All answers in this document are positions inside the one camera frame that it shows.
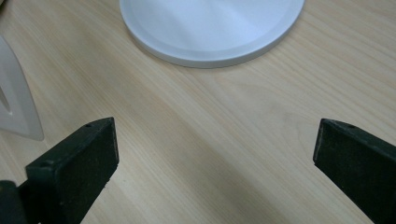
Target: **wooden table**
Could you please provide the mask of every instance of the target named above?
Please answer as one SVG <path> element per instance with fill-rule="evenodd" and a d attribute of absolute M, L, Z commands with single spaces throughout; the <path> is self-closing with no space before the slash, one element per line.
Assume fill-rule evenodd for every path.
<path fill-rule="evenodd" d="M 114 117 L 120 165 L 83 223 L 371 223 L 312 162 L 321 118 L 396 145 L 396 1 L 306 0 L 290 34 L 221 69 L 159 60 L 117 0 L 7 0 L 0 35 L 45 140 L 0 133 L 0 179 Z"/>

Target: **hole in white object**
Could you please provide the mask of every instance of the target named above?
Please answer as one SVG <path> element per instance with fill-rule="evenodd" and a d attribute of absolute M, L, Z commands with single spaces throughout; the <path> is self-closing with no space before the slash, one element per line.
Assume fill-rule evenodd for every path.
<path fill-rule="evenodd" d="M 0 103 L 6 108 L 8 113 L 11 112 L 11 108 L 9 107 L 8 100 L 7 100 L 6 96 L 4 95 L 4 92 L 1 89 L 1 87 L 0 87 Z"/>

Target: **white disc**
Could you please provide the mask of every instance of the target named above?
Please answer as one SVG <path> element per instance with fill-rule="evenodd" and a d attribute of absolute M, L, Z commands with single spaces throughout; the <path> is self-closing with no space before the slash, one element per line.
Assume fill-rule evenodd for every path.
<path fill-rule="evenodd" d="M 264 54 L 290 29 L 304 0 L 120 0 L 134 38 L 170 63 L 213 68 Z"/>

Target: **wooden surface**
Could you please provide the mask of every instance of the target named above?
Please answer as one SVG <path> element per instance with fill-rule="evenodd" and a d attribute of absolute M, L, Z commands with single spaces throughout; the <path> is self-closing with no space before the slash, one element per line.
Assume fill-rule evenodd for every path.
<path fill-rule="evenodd" d="M 258 59 L 202 70 L 137 46 L 117 0 L 8 0 L 0 35 L 44 134 L 0 133 L 0 179 L 114 117 L 120 166 L 83 223 L 371 223 L 312 162 L 321 118 L 396 145 L 396 1 L 306 0 Z"/>

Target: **light wood tabletop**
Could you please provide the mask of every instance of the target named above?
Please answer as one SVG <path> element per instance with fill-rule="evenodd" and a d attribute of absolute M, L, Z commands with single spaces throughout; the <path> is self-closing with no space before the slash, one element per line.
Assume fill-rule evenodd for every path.
<path fill-rule="evenodd" d="M 396 145 L 395 11 L 306 0 L 268 53 L 193 69 L 139 47 L 118 0 L 7 0 L 0 35 L 45 140 L 0 132 L 0 179 L 114 117 L 120 165 L 82 223 L 371 223 L 312 158 L 322 118 Z"/>

